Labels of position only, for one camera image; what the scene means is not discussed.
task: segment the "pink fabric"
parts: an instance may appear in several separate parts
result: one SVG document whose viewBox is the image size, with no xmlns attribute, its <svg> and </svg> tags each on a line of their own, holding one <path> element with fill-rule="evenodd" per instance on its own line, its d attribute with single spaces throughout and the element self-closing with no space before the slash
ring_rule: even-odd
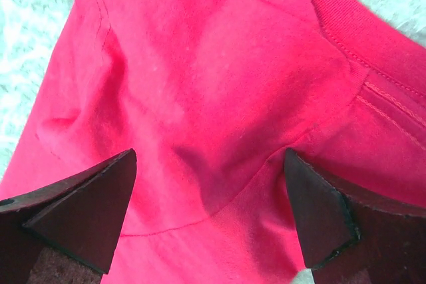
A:
<svg viewBox="0 0 426 284">
<path fill-rule="evenodd" d="M 284 150 L 426 207 L 425 72 L 356 0 L 75 0 L 0 198 L 134 148 L 104 284 L 289 283 Z"/>
</svg>

